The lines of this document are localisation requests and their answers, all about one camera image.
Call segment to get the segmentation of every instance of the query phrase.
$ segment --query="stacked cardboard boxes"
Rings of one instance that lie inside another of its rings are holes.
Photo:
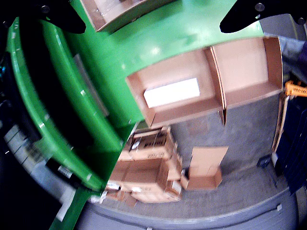
[[[216,189],[222,181],[220,163],[227,150],[227,146],[194,147],[190,167],[181,173],[182,160],[170,128],[138,132],[123,149],[107,190],[113,191],[111,198],[127,200],[131,206],[134,200],[144,203],[179,201],[182,188]]]
[[[175,202],[181,200],[181,171],[169,127],[139,131],[129,138],[106,189],[144,203]]]

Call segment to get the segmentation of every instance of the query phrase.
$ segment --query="cardboard box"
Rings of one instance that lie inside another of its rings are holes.
[[[193,148],[192,160],[186,175],[181,176],[181,185],[186,190],[215,189],[222,182],[220,163],[228,147]]]
[[[81,0],[96,31],[114,32],[134,19],[173,0]]]
[[[181,200],[181,185],[177,181],[169,181],[167,182],[167,188],[163,193],[132,193],[131,196],[143,203],[176,202]]]
[[[132,141],[133,137],[130,137],[127,143],[125,144],[125,147],[123,148],[122,152],[120,153],[118,161],[133,161],[132,156],[130,155]]]
[[[125,191],[161,193],[166,189],[168,167],[161,159],[118,161],[109,179]]]
[[[124,191],[108,192],[106,198],[117,200],[120,202],[125,202],[129,207],[134,207],[137,200],[131,196],[131,193]]]
[[[173,152],[171,158],[167,160],[166,165],[168,166],[168,181],[178,181],[181,178],[182,171],[182,159],[176,152]]]
[[[197,78],[200,96],[149,108],[144,92]],[[149,127],[167,126],[278,94],[283,89],[279,39],[231,41],[190,51],[147,66],[126,78]]]
[[[135,134],[129,152],[135,161],[146,159],[169,159],[176,148],[170,129],[153,130]]]

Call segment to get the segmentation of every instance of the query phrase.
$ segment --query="green metal panel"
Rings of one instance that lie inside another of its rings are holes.
[[[110,112],[114,127],[143,120],[125,78],[174,55],[229,40],[263,36],[256,22],[223,34],[219,24],[236,0],[177,0],[148,13],[113,34],[96,33],[80,0],[72,6],[86,23],[84,34],[65,33],[73,54],[79,53]]]
[[[123,141],[104,117],[83,81],[66,44],[63,32],[53,24],[43,21],[42,24],[50,58],[61,85],[75,112],[95,139],[95,144],[89,151],[101,154],[106,151],[121,151]]]
[[[77,220],[81,214],[81,211],[91,196],[91,192],[83,188],[78,188],[75,196],[73,197],[71,206],[67,210],[63,221],[59,221],[57,218],[54,219],[50,230],[73,230],[77,223]]]
[[[42,139],[36,142],[35,145],[42,151],[46,158],[54,158],[75,173],[83,181],[85,186],[97,191],[103,190],[106,181],[99,178],[71,150],[69,144],[56,129],[51,118],[49,118],[47,111],[35,92],[21,47],[18,18],[10,27],[7,50],[12,57],[13,71],[24,105],[36,128],[42,135]]]

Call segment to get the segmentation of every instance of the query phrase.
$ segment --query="orange object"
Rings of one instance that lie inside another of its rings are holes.
[[[307,88],[294,85],[292,80],[287,81],[285,85],[287,96],[307,97]]]

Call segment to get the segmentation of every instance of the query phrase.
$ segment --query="cardboard flap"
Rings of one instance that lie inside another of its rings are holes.
[[[129,171],[125,176],[124,182],[136,184],[155,183],[158,174],[158,169],[148,169],[144,171]]]
[[[219,170],[220,170],[220,167],[217,167],[217,166],[210,167],[206,176],[215,176]]]
[[[109,178],[109,182],[116,184],[117,182],[120,182],[124,179],[125,174],[126,171],[113,171]]]
[[[210,170],[210,167],[205,168],[201,166],[194,166],[189,167],[189,177],[196,177],[196,176],[206,176],[208,174],[208,171]]]
[[[130,166],[131,161],[118,161],[113,169],[115,171],[126,171]]]
[[[150,159],[141,161],[131,161],[129,172],[158,169],[161,165],[161,159]]]
[[[219,166],[224,158],[228,146],[223,147],[194,147],[190,167],[210,168]]]

